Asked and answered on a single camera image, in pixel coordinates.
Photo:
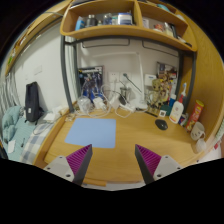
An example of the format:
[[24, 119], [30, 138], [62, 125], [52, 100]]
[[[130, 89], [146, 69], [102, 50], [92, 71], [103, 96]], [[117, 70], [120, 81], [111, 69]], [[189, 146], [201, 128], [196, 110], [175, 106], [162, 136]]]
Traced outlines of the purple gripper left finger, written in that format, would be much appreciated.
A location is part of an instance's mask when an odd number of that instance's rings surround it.
[[87, 145], [66, 157], [74, 174], [73, 183], [76, 185], [82, 185], [92, 154], [92, 145]]

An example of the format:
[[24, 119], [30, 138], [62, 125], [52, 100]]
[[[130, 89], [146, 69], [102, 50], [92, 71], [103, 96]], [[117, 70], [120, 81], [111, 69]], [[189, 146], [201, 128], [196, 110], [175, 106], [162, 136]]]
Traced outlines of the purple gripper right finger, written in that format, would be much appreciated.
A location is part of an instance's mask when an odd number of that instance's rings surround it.
[[153, 175], [161, 160], [161, 156], [138, 144], [135, 145], [135, 156], [144, 182], [146, 184], [152, 183], [154, 181]]

